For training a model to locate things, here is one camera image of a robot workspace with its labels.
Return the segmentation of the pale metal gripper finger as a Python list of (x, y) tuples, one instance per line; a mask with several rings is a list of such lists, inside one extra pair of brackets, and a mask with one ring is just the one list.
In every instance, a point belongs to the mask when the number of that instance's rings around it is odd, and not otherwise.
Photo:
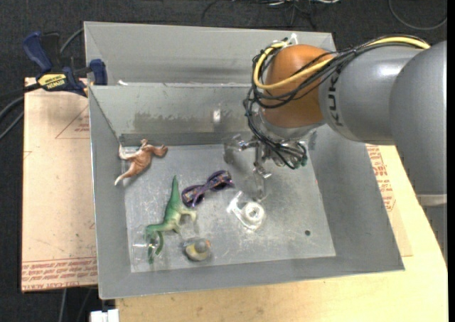
[(240, 134), (236, 134), (223, 144), (223, 159), (225, 163), (233, 163), (234, 153), (245, 151), (254, 146), (254, 139), (245, 141)]
[(255, 166), (252, 174), (256, 187), (254, 199), (257, 202), (262, 202), (267, 197), (266, 184), (272, 174), (262, 166)]

